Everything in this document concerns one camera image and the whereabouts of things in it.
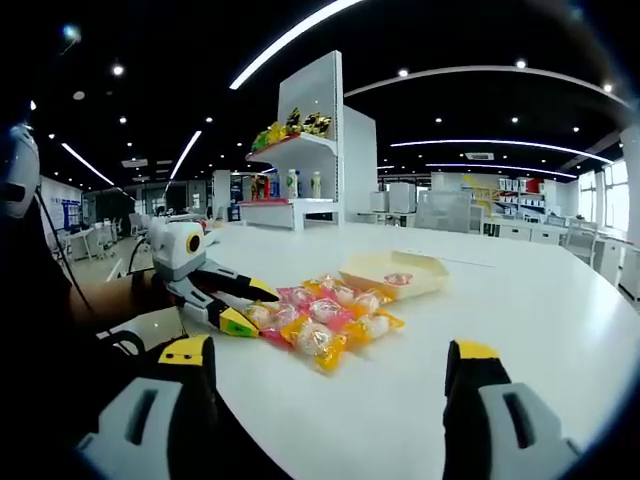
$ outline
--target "white table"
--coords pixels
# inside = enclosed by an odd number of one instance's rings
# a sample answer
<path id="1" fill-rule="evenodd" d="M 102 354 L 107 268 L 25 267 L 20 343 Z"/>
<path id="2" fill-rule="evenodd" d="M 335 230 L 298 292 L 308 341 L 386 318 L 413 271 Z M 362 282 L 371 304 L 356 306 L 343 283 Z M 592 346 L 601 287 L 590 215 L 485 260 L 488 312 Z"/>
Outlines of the white table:
<path id="1" fill-rule="evenodd" d="M 261 340 L 214 334 L 218 390 L 293 478 L 440 479 L 449 341 L 496 348 L 586 447 L 634 372 L 640 317 L 559 246 L 365 224 L 293 234 L 228 226 L 212 258 L 274 287 L 337 269 L 356 252 L 402 249 L 444 259 L 441 292 L 389 310 L 406 321 L 334 375 Z"/>

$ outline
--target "wall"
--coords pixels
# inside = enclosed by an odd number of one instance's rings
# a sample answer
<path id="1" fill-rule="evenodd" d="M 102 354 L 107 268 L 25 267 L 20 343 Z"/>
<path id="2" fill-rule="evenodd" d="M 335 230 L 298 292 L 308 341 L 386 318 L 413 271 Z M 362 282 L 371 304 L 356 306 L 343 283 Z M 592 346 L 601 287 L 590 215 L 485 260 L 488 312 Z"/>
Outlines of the wall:
<path id="1" fill-rule="evenodd" d="M 56 230 L 64 227 L 64 218 L 62 217 L 62 206 L 55 201 L 55 199 L 73 200 L 77 202 L 82 201 L 82 190 L 65 185 L 64 183 L 57 182 L 47 177 L 40 177 L 40 194 L 44 205 L 53 220 Z M 40 212 L 42 217 L 42 225 L 44 227 L 44 233 L 47 235 L 51 233 L 51 227 L 47 221 L 47 217 L 44 211 Z"/>

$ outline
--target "yellow packaging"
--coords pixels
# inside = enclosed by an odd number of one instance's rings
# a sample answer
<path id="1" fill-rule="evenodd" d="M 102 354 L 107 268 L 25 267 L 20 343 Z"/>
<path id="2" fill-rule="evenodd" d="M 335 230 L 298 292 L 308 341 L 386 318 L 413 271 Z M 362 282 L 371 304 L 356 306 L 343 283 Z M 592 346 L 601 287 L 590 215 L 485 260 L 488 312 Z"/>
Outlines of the yellow packaging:
<path id="1" fill-rule="evenodd" d="M 363 315 L 375 313 L 378 308 L 392 301 L 393 298 L 372 288 L 358 295 L 349 309 L 355 313 L 356 318 L 360 318 Z"/>
<path id="2" fill-rule="evenodd" d="M 349 339 L 349 346 L 367 345 L 386 335 L 389 331 L 404 327 L 404 322 L 393 315 L 377 310 L 373 314 L 363 315 L 358 320 L 348 323 L 344 331 Z"/>
<path id="3" fill-rule="evenodd" d="M 345 335 L 336 335 L 304 316 L 285 325 L 280 334 L 298 352 L 314 357 L 315 364 L 328 372 L 338 366 L 347 345 Z"/>

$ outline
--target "plastic wrapper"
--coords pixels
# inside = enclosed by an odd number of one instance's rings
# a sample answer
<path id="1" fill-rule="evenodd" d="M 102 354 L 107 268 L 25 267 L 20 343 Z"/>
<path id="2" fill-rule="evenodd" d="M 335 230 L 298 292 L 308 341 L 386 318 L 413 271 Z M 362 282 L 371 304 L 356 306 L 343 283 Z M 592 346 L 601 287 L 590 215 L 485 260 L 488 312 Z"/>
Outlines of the plastic wrapper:
<path id="1" fill-rule="evenodd" d="M 353 312 L 340 306 L 330 298 L 321 298 L 309 305 L 309 317 L 318 323 L 326 325 L 334 332 L 341 332 L 342 328 L 354 319 Z"/>
<path id="2" fill-rule="evenodd" d="M 281 334 L 296 351 L 312 357 L 315 365 L 327 372 L 338 366 L 347 344 L 346 335 L 333 333 L 304 316 L 286 325 Z"/>
<path id="3" fill-rule="evenodd" d="M 353 305 L 349 307 L 360 318 L 363 315 L 370 315 L 378 310 L 381 306 L 390 303 L 393 299 L 384 293 L 372 288 L 366 292 L 362 292 L 353 301 Z"/>
<path id="4" fill-rule="evenodd" d="M 355 322 L 344 327 L 349 338 L 350 346 L 366 345 L 383 337 L 391 330 L 404 327 L 404 322 L 387 312 L 378 310 L 374 313 L 363 315 Z"/>
<path id="5" fill-rule="evenodd" d="M 290 303 L 305 311 L 309 309 L 311 302 L 317 299 L 317 295 L 304 287 L 286 287 L 277 290 L 284 303 Z"/>
<path id="6" fill-rule="evenodd" d="M 351 288 L 341 280 L 337 280 L 330 275 L 302 282 L 309 291 L 318 297 L 328 297 L 343 307 L 350 307 L 355 301 L 358 291 Z"/>

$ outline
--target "wrapped candy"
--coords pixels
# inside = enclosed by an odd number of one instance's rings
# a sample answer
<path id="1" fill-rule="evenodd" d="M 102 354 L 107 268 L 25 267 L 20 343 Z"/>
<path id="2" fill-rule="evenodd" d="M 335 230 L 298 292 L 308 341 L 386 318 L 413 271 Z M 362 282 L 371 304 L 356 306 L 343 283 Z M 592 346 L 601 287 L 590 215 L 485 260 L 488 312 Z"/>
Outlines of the wrapped candy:
<path id="1" fill-rule="evenodd" d="M 309 316 L 334 332 L 342 331 L 353 320 L 353 312 L 341 307 L 330 298 L 321 298 L 309 304 Z"/>
<path id="2" fill-rule="evenodd" d="M 378 308 L 391 301 L 393 301 L 391 297 L 372 288 L 358 295 L 350 309 L 355 313 L 356 318 L 360 318 L 363 315 L 374 313 Z"/>
<path id="3" fill-rule="evenodd" d="M 386 335 L 390 330 L 404 327 L 404 322 L 387 312 L 378 310 L 363 315 L 344 327 L 351 345 L 366 345 Z"/>
<path id="4" fill-rule="evenodd" d="M 313 292 L 304 287 L 287 287 L 278 288 L 277 290 L 283 302 L 295 305 L 304 311 L 308 310 L 309 304 L 317 298 Z"/>
<path id="5" fill-rule="evenodd" d="M 345 350 L 347 337 L 334 334 L 326 326 L 300 317 L 280 332 L 296 351 L 313 357 L 317 366 L 325 371 L 334 370 Z"/>

